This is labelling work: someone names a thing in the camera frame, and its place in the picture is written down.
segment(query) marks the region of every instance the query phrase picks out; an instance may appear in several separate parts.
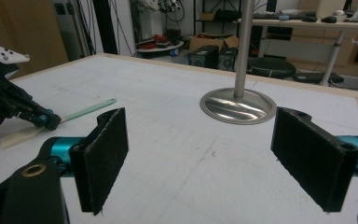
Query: floor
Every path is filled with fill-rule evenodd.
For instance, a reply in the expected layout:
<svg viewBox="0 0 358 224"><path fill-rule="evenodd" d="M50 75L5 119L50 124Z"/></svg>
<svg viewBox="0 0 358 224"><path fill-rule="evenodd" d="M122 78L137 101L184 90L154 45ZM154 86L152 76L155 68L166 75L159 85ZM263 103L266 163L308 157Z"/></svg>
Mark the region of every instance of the floor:
<svg viewBox="0 0 358 224"><path fill-rule="evenodd" d="M180 49L179 54L175 57L170 56L168 53L165 54L162 53L162 54L148 55L148 58L150 58L151 60L161 61L161 62L188 64L188 50ZM301 72L310 72L301 69L298 70ZM331 84L330 87L358 91L358 77L344 76L344 75L340 75L340 76L344 78L344 81L337 84Z"/></svg>

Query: white table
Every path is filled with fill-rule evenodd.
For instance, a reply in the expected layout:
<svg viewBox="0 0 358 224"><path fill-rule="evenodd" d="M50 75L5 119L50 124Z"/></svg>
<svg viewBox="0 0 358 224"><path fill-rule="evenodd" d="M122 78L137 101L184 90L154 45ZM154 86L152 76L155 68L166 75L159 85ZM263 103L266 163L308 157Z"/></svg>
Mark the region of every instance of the white table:
<svg viewBox="0 0 358 224"><path fill-rule="evenodd" d="M313 59L318 62L327 62L326 70L321 85L327 86L328 79L333 70L334 63L339 52L339 48L342 43L342 39L346 31L358 30L358 22L344 22L338 21L337 23L324 23L320 20L316 22L304 22L304 21L278 21L278 20L253 20L253 25L263 26L261 35L260 51L258 57L268 51L272 55L293 57L301 59ZM325 30L338 30L339 34L336 39L336 43L333 46L326 46L321 44L308 44L296 43L284 40L270 39L266 43L267 28L268 26L281 26L291 28L306 28L306 29L325 29Z"/></svg>
<svg viewBox="0 0 358 224"><path fill-rule="evenodd" d="M81 213L74 179L62 178L72 223L356 223L357 177L342 211L326 214L271 152L274 119L242 126L201 111L201 96L232 87L233 76L97 55L17 79L39 104L62 116L110 98L117 103L26 143L0 148L0 182L32 160L49 137L86 136L99 114L126 107L130 152L103 215ZM331 134L358 134L357 92L287 83L248 76L246 88L265 93L278 106L309 113ZM8 119L0 126L0 138L28 126Z"/></svg>

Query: cardboard box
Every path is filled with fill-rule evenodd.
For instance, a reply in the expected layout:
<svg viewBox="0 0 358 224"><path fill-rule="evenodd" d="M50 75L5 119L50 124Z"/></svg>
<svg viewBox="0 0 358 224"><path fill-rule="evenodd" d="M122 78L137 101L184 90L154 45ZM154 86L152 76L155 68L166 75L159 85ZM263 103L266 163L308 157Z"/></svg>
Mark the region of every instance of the cardboard box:
<svg viewBox="0 0 358 224"><path fill-rule="evenodd" d="M201 13L200 14L200 21L213 21L214 20L214 13Z"/></svg>
<svg viewBox="0 0 358 224"><path fill-rule="evenodd" d="M240 40L235 35L194 35L190 39L189 52L193 52L196 49L204 45L216 45L219 47L219 51L222 47L237 48L240 45Z"/></svg>

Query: stool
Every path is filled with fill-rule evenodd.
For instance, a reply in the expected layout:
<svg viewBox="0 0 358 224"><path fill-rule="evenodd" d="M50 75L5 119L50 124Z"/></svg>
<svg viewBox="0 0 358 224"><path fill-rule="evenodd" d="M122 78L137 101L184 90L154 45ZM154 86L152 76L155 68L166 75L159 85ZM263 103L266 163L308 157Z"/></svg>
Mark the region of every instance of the stool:
<svg viewBox="0 0 358 224"><path fill-rule="evenodd" d="M261 77L286 78L296 73L296 68L289 62L276 58L250 58L247 72Z"/></svg>

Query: metal base plate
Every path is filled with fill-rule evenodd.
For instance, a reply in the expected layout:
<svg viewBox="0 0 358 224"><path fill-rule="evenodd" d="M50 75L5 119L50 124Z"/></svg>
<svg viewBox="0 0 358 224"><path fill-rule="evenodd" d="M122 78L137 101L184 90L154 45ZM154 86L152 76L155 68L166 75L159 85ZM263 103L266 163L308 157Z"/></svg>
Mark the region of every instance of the metal base plate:
<svg viewBox="0 0 358 224"><path fill-rule="evenodd" d="M233 124L256 124L272 119L276 104L267 95L244 90L243 97L234 97L234 88L206 93L200 100L201 109L214 119Z"/></svg>

